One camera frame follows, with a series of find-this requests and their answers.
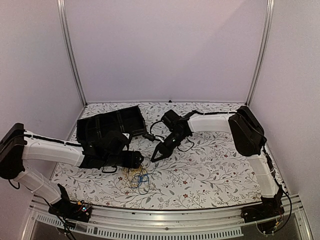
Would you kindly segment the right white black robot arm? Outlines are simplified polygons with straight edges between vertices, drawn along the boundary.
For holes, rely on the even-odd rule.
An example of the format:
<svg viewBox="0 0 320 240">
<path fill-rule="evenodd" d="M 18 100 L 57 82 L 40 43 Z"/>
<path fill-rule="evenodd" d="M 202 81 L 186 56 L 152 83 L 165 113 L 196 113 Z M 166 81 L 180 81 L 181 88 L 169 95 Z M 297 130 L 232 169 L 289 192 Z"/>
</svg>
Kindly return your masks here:
<svg viewBox="0 0 320 240">
<path fill-rule="evenodd" d="M 276 180 L 275 167 L 265 149 L 267 138 L 264 129 L 247 106 L 243 105 L 235 112 L 202 113 L 193 110 L 184 116 L 169 110 L 160 121 L 170 134 L 156 145 L 151 162 L 169 158 L 174 149 L 193 133 L 231 133 L 236 151 L 247 158 L 256 174 L 261 189 L 260 216 L 269 218 L 282 206 L 284 192 Z"/>
</svg>

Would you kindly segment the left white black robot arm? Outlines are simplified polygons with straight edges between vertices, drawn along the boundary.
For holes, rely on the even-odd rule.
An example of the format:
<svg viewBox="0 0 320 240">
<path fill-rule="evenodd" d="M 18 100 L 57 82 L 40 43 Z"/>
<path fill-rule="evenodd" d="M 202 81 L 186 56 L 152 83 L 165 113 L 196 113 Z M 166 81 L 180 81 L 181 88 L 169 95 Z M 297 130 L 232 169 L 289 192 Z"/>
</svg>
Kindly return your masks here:
<svg viewBox="0 0 320 240">
<path fill-rule="evenodd" d="M 60 184 L 51 185 L 42 173 L 29 167 L 27 161 L 64 163 L 80 169 L 138 169 L 144 157 L 139 151 L 129 150 L 130 142 L 130 134 L 114 130 L 97 139 L 64 141 L 35 135 L 25 130 L 22 123 L 16 123 L 0 141 L 0 177 L 24 185 L 63 217 L 70 217 L 75 204 L 66 189 Z"/>
</svg>

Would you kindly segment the black three-compartment bin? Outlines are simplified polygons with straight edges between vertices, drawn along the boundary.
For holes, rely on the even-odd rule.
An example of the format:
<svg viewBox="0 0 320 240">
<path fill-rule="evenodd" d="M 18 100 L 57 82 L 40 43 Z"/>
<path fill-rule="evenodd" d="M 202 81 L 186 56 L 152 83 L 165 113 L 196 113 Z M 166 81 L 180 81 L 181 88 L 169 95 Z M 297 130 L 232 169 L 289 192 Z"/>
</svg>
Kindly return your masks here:
<svg viewBox="0 0 320 240">
<path fill-rule="evenodd" d="M 80 144 L 90 143 L 101 140 L 110 131 L 130 134 L 132 137 L 145 134 L 146 123 L 140 108 L 136 105 L 79 119 L 76 140 Z"/>
</svg>

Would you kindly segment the floral tablecloth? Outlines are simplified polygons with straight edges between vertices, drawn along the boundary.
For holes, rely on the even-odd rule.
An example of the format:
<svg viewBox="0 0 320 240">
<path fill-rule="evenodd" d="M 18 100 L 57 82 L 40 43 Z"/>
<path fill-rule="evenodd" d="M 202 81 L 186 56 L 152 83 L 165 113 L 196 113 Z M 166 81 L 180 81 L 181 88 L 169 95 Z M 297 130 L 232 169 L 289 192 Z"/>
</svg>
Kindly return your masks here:
<svg viewBox="0 0 320 240">
<path fill-rule="evenodd" d="M 138 104 L 147 130 L 167 137 L 169 129 L 160 121 L 165 112 L 184 116 L 200 113 L 235 112 L 238 103 Z M 226 131 L 194 132 L 173 150 L 170 157 L 151 162 L 157 141 L 133 137 L 130 149 L 144 161 L 139 169 L 119 167 L 116 172 L 81 169 L 58 163 L 51 181 L 65 187 L 73 201 L 95 205 L 148 210 L 191 210 L 258 203 L 261 187 L 246 157 L 240 155 L 232 134 Z"/>
</svg>

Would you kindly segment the aluminium front rail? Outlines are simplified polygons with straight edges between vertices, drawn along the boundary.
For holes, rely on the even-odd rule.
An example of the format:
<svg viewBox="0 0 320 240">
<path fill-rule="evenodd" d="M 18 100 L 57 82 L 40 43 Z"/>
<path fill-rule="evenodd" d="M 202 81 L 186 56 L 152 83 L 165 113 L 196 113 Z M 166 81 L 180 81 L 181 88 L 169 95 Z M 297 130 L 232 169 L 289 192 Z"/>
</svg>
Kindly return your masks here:
<svg viewBox="0 0 320 240">
<path fill-rule="evenodd" d="M 245 222 L 240 206 L 187 210 L 145 210 L 94 206 L 89 222 L 65 227 L 34 197 L 22 233 L 24 240 L 312 240 L 298 195 L 283 198 L 279 231 L 267 234 L 273 219 Z"/>
</svg>

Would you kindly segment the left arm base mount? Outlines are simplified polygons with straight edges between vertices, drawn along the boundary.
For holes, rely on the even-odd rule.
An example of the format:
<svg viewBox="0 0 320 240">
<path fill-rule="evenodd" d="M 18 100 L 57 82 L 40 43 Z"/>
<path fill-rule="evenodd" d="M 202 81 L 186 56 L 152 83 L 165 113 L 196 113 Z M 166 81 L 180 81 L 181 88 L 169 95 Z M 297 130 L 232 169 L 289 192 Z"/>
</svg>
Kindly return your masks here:
<svg viewBox="0 0 320 240">
<path fill-rule="evenodd" d="M 83 200 L 77 203 L 71 202 L 66 189 L 59 183 L 57 186 L 60 190 L 61 199 L 57 203 L 50 204 L 48 212 L 64 219 L 88 223 L 91 218 L 93 205 Z"/>
</svg>

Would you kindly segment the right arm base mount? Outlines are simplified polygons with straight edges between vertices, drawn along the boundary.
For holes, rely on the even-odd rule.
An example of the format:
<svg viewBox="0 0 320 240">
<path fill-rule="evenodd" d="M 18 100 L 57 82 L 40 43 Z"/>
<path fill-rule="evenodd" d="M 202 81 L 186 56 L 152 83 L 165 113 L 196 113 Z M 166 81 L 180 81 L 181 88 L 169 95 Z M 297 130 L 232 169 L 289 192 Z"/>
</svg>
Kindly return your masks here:
<svg viewBox="0 0 320 240">
<path fill-rule="evenodd" d="M 281 198 L 282 194 L 271 198 L 262 196 L 260 204 L 243 207 L 240 216 L 245 223 L 280 216 L 285 212 Z"/>
</svg>

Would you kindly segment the right aluminium corner post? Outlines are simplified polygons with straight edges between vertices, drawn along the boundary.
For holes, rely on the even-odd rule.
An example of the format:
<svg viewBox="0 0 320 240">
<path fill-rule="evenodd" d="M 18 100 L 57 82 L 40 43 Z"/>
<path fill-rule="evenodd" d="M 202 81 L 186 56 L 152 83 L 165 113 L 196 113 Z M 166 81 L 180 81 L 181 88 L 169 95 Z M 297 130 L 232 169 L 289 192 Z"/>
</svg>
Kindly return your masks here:
<svg viewBox="0 0 320 240">
<path fill-rule="evenodd" d="M 249 91 L 246 97 L 245 104 L 249 107 L 253 103 L 255 91 L 258 85 L 260 73 L 262 70 L 265 54 L 268 47 L 268 41 L 270 37 L 270 31 L 272 27 L 272 21 L 273 21 L 273 13 L 274 13 L 274 7 L 275 7 L 275 1 L 274 0 L 268 0 L 266 2 L 266 10 L 265 10 L 265 18 L 262 28 L 262 35 L 261 35 L 261 41 L 258 49 L 258 55 L 256 64 L 253 71 L 253 76 L 251 80 L 251 84 L 249 87 Z"/>
</svg>

